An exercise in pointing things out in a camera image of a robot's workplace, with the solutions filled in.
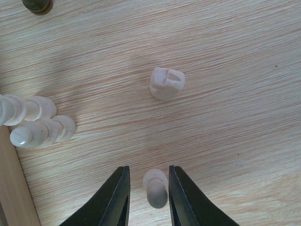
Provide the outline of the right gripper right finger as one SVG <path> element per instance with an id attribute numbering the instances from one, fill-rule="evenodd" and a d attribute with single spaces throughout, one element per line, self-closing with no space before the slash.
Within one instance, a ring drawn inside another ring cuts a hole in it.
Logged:
<path id="1" fill-rule="evenodd" d="M 169 167 L 169 204 L 174 226 L 237 226 L 179 166 Z"/>

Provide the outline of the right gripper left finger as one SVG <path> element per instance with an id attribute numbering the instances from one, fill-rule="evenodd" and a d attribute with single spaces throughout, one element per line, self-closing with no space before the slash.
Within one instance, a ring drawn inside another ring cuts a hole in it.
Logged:
<path id="1" fill-rule="evenodd" d="M 127 226 L 130 168 L 118 167 L 97 192 L 61 226 Z"/>

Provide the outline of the white pawn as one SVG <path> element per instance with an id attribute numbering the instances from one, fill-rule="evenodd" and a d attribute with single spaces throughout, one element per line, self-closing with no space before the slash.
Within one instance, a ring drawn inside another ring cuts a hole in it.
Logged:
<path id="1" fill-rule="evenodd" d="M 150 206 L 156 209 L 165 207 L 168 201 L 168 181 L 162 170 L 148 170 L 143 176 L 143 187 Z"/>

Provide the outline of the white knight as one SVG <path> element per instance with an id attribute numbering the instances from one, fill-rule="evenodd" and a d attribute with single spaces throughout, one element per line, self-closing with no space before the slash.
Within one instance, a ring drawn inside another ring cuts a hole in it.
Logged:
<path id="1" fill-rule="evenodd" d="M 155 67 L 150 76 L 150 92 L 158 100 L 169 100 L 185 84 L 185 74 L 170 68 Z"/>

